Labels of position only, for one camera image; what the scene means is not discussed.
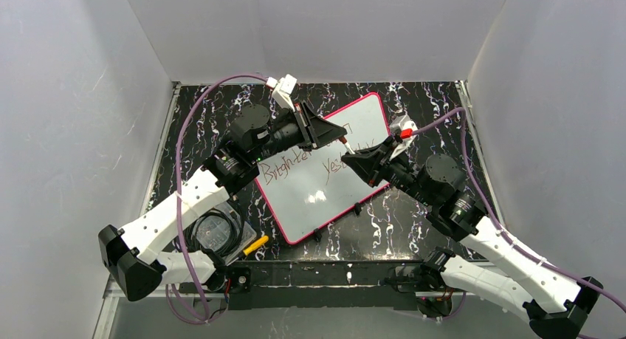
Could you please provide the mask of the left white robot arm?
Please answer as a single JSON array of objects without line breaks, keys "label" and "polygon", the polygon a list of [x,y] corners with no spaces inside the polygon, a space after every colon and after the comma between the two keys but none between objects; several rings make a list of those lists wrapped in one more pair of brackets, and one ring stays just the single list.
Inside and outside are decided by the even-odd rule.
[{"label": "left white robot arm", "polygon": [[307,105],[282,108],[277,117],[265,106],[245,106],[211,155],[173,194],[134,221],[99,231],[103,265],[129,301],[144,299],[162,285],[204,284],[225,266],[216,252],[204,247],[170,253],[166,246],[248,186],[260,173],[260,161],[293,147],[317,150],[344,141],[346,134],[343,126]]}]

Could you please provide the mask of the white marker pen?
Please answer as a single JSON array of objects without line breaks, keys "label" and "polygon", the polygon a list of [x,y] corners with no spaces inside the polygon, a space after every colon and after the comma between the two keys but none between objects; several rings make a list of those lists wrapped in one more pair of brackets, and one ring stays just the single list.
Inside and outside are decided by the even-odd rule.
[{"label": "white marker pen", "polygon": [[350,144],[348,142],[344,142],[343,145],[344,145],[344,147],[346,149],[346,153],[347,154],[351,154],[351,155],[355,154],[355,151],[353,150],[353,148],[350,146]]}]

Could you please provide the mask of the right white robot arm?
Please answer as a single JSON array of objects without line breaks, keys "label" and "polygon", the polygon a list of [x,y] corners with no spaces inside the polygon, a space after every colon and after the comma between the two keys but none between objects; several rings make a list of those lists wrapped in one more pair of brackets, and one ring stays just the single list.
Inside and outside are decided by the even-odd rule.
[{"label": "right white robot arm", "polygon": [[499,271],[469,263],[452,251],[438,248],[422,263],[420,277],[432,288],[471,292],[527,321],[540,338],[577,338],[601,288],[595,278],[572,280],[551,269],[544,258],[488,217],[482,201],[464,190],[465,176],[446,154],[434,154],[419,168],[405,152],[400,138],[389,136],[379,145],[341,160],[371,187],[388,182],[430,208],[427,219],[437,231],[478,252]]}]

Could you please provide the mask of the pink framed whiteboard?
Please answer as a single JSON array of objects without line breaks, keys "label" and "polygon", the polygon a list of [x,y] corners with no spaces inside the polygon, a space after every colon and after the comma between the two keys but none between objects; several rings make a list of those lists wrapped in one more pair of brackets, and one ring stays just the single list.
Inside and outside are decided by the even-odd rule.
[{"label": "pink framed whiteboard", "polygon": [[[326,116],[344,127],[355,150],[373,147],[389,135],[382,100],[371,92]],[[298,147],[259,162],[256,183],[288,244],[297,244],[387,187],[363,182],[340,160],[335,141],[312,152]]]}]

